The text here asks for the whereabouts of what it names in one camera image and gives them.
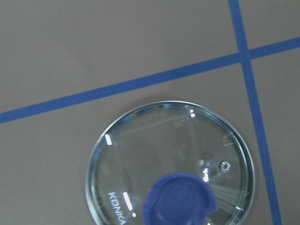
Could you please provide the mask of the glass pot lid blue knob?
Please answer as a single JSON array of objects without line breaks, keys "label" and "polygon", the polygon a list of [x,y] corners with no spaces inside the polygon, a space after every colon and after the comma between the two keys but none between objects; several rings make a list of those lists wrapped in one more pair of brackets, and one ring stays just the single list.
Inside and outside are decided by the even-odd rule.
[{"label": "glass pot lid blue knob", "polygon": [[95,143],[85,178],[98,225],[241,225],[254,192],[253,160],[238,131],[184,101],[120,116]]}]

